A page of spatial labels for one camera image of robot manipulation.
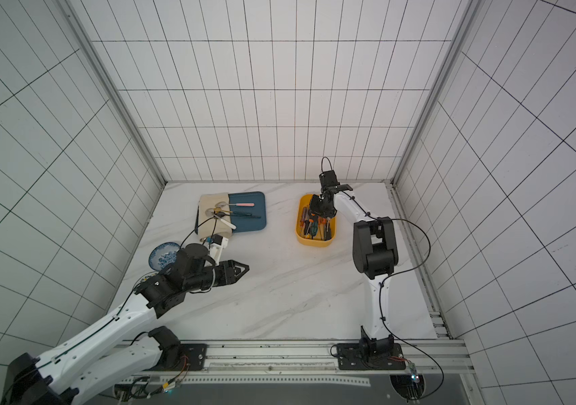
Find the green black screwdriver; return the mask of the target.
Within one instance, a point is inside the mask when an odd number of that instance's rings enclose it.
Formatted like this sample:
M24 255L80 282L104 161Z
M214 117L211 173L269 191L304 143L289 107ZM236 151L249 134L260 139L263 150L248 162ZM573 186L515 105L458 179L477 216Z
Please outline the green black screwdriver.
M310 234L310 237L312 239L315 238L315 236L318 234L318 230L319 230L319 220L318 219L311 219L310 220L310 226L309 226L309 231L308 234Z

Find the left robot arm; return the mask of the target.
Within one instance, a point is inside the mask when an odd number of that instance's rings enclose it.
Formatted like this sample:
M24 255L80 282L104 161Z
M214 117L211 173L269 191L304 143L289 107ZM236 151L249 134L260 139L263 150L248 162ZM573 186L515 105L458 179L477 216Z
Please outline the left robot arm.
M8 366L3 404L84 404L141 371L181 377L202 369L206 347L187 345L161 318L186 295L234 285L249 265L221 260L221 251L200 243L172 244L153 273L137 281L125 301L76 336L37 356L21 354Z

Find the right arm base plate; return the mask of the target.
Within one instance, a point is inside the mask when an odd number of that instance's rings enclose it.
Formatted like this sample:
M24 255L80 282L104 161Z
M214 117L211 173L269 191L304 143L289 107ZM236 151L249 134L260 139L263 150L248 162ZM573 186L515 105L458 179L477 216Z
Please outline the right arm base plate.
M337 359L341 371L404 371L407 368L399 344L379 344L373 348L359 343L335 344L330 354Z

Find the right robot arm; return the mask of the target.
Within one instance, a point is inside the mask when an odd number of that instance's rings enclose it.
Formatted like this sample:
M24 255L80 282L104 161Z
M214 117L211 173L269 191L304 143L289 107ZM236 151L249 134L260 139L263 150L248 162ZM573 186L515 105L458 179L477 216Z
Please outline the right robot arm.
M394 221L364 208L351 186L337 181L323 181L320 194L311 199L310 209L324 219L342 213L353 225L352 258L356 270L364 277L367 299L366 322L361 325L356 357L367 368L377 367L396 349L387 317L387 288L399 262Z

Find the black yellow dotted screwdriver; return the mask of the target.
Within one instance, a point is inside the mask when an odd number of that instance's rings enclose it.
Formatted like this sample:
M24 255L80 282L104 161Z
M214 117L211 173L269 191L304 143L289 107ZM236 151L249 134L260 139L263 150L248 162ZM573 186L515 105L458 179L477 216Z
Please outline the black yellow dotted screwdriver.
M323 239L329 241L332 238L332 231L330 225L330 219L325 219L323 226Z

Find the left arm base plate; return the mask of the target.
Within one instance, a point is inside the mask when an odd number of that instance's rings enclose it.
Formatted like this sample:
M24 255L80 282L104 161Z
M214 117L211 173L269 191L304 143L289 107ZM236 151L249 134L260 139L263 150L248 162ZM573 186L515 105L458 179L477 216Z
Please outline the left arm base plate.
M207 344L180 344L163 349L161 358L146 371L202 371L207 349Z

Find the long black yellow screwdriver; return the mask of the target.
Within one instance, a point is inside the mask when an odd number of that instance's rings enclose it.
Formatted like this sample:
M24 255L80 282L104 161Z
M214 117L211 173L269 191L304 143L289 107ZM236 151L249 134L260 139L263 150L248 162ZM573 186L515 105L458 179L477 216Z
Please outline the long black yellow screwdriver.
M304 226L304 236L303 236L305 239L307 239L307 238L308 238L308 235L309 235L309 234L308 234L308 231L309 231L309 226L310 226L310 220L311 220L311 219L310 219L310 210L309 210L309 208L308 208L308 218L307 218L306 224L305 224L305 226Z

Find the purple red screwdriver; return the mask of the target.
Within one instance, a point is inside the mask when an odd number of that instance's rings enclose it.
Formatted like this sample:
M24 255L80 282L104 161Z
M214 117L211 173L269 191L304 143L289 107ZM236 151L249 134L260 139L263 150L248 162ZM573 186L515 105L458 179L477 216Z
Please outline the purple red screwdriver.
M308 218L308 208L303 207L301 209L300 224L299 224L299 235L300 236L304 236L304 226L306 224L307 218Z

